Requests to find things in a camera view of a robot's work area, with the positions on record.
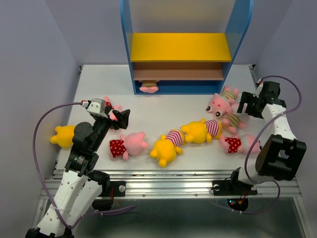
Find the pink plush striped body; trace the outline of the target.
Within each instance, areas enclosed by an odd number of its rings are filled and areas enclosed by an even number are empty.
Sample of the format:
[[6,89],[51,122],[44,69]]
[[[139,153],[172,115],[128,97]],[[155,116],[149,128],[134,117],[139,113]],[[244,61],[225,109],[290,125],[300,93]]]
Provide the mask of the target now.
[[238,129],[246,128],[248,120],[248,115],[232,114],[224,118],[221,123],[223,128],[229,133],[236,134]]

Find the pink frog plush striped shirt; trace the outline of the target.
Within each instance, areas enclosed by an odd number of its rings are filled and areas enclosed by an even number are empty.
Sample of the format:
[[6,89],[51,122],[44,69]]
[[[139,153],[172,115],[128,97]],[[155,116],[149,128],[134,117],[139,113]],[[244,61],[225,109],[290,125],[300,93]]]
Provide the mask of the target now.
[[159,90],[157,86],[157,82],[158,81],[154,81],[154,80],[141,81],[141,86],[139,90],[144,93],[155,93]]

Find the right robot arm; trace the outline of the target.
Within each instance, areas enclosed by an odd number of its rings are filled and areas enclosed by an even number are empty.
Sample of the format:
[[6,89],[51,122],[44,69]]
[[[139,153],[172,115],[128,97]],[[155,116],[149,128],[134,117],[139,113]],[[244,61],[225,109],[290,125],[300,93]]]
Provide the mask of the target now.
[[234,195],[248,193],[266,181],[291,181],[307,149],[306,143],[299,141],[290,128],[286,116],[290,111],[279,98],[279,83],[261,78],[256,86],[254,93],[242,93],[237,112],[264,119],[265,126],[260,132],[270,129],[271,135],[253,165],[244,165],[231,174],[228,189]]

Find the brown lower shelf board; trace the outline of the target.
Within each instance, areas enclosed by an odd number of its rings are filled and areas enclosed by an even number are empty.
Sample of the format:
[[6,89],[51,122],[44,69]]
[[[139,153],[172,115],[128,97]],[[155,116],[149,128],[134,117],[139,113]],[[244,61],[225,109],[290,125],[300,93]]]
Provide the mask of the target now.
[[134,80],[223,80],[222,70],[135,70]]

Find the blue wooden toy shelf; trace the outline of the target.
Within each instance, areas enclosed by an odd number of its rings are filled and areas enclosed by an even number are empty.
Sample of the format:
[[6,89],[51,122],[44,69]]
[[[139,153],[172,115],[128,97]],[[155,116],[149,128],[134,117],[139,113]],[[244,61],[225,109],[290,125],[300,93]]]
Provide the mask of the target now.
[[222,70],[223,80],[162,80],[157,82],[157,95],[210,95],[219,93],[229,74],[239,48],[249,28],[254,2],[252,0],[237,0],[234,3],[225,32],[231,54],[230,62],[132,62],[132,38],[135,32],[132,27],[130,4],[127,0],[120,2],[121,27],[126,48],[130,76],[134,94],[146,95],[139,90],[141,81],[134,80],[135,70]]

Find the pink pig plush dotted dress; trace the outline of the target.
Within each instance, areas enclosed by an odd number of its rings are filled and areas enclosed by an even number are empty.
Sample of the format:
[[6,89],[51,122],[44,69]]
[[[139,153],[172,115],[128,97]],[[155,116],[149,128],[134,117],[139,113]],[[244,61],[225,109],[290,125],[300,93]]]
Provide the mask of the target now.
[[121,107],[121,105],[113,106],[110,102],[109,97],[104,97],[104,100],[106,102],[106,107]]

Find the pink pig plush centre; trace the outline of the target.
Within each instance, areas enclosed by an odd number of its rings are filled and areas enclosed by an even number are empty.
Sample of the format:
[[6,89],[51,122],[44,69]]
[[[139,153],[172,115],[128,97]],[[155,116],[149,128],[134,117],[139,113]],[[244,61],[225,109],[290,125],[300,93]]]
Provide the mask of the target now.
[[145,137],[144,132],[136,132],[129,135],[121,134],[119,139],[110,140],[108,144],[110,159],[122,157],[127,161],[130,156],[140,155],[149,146]]

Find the pink pig plush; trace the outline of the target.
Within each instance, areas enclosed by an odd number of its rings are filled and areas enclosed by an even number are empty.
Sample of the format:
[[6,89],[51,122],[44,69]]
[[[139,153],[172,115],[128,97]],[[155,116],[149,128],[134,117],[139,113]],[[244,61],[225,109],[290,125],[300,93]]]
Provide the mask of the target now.
[[140,155],[149,146],[145,137],[144,132],[136,132],[129,135],[121,134],[119,139],[110,140],[108,144],[110,159],[122,157],[127,161],[130,156]]
[[247,155],[253,142],[255,141],[255,137],[250,134],[244,134],[241,137],[238,137],[237,135],[234,137],[221,135],[219,141],[224,153],[240,153]]

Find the pink pig plush right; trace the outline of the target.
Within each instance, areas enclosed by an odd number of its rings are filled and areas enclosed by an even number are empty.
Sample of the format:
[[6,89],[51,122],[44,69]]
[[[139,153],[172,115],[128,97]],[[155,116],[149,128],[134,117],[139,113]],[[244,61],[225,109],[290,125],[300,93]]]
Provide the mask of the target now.
[[237,135],[234,137],[221,135],[219,141],[224,153],[240,153],[247,155],[253,142],[255,141],[255,137],[250,134],[244,134],[241,137],[238,137]]

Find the yellow bear plush left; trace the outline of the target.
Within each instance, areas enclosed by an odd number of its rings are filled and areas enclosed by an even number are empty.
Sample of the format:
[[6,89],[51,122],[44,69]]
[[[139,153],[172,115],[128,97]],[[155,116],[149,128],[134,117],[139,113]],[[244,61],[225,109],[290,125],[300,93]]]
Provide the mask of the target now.
[[57,144],[61,148],[70,148],[73,145],[74,125],[57,126],[54,130],[56,135],[50,138],[51,144]]

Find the yellow bear plush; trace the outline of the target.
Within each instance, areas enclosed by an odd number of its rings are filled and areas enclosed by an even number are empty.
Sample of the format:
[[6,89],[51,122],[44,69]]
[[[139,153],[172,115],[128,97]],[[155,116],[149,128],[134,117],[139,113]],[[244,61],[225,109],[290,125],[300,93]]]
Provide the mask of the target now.
[[222,123],[215,120],[192,121],[181,126],[187,143],[211,143],[213,139],[219,139],[222,134]]
[[74,125],[57,126],[54,130],[56,135],[50,138],[51,144],[57,144],[61,148],[70,148],[73,145]]
[[184,134],[176,129],[171,129],[167,135],[162,134],[154,144],[150,157],[158,160],[160,167],[166,167],[174,161],[177,155],[183,153],[181,145],[186,144]]

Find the yellow bear plush right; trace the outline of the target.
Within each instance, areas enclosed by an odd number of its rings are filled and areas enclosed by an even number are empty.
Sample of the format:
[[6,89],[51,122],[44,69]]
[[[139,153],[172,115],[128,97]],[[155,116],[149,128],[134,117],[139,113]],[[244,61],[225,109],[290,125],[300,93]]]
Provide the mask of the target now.
[[181,126],[187,143],[211,143],[213,139],[219,139],[222,134],[222,123],[215,120],[192,121]]

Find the yellow bear plush centre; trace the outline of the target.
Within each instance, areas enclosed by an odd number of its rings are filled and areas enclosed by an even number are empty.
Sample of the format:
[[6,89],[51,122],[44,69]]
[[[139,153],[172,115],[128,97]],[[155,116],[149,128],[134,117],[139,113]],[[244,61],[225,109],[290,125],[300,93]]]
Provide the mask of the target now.
[[181,145],[186,144],[184,134],[176,129],[171,129],[167,135],[162,134],[154,144],[150,157],[158,160],[160,167],[166,167],[174,161],[177,155],[183,153]]

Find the aluminium rail frame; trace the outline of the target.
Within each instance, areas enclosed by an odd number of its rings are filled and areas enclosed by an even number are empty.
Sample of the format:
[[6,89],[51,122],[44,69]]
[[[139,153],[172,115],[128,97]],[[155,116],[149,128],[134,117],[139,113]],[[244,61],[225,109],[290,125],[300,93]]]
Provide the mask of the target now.
[[[119,102],[124,108],[130,109],[127,133],[144,131],[149,145],[171,128],[179,128],[188,122],[212,118],[205,112],[206,105],[212,95],[135,95],[130,88],[131,78],[128,65],[84,65],[79,77],[74,101],[108,96]],[[254,91],[254,81],[248,65],[233,65],[225,84],[246,91]],[[77,124],[82,121],[92,123],[88,113],[79,106],[71,109],[68,122]],[[184,154],[175,159],[171,165],[159,168],[148,153],[143,153],[128,162],[111,162],[108,158],[108,141],[119,135],[120,131],[109,131],[99,151],[100,156],[95,169],[108,173],[111,181],[126,181],[125,197],[117,200],[141,199],[216,199],[210,189],[212,180],[224,179],[230,173],[242,167],[243,156],[225,155],[217,147],[217,143],[209,145],[187,145]],[[47,180],[52,196],[57,191],[62,170],[66,164],[70,150],[62,149],[58,155],[53,177]],[[279,182],[281,197],[291,198],[297,211],[300,235],[294,237],[316,238],[303,204],[302,194],[296,179]],[[273,198],[277,194],[276,185],[266,182],[258,187],[255,199]]]

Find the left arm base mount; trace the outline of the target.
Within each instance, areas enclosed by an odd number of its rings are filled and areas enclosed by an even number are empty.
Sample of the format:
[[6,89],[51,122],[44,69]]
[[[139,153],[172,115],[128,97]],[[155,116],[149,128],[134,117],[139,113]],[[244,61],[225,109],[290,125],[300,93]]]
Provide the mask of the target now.
[[110,181],[108,185],[103,186],[101,194],[92,203],[92,208],[98,211],[108,211],[114,205],[114,199],[125,197],[126,181]]

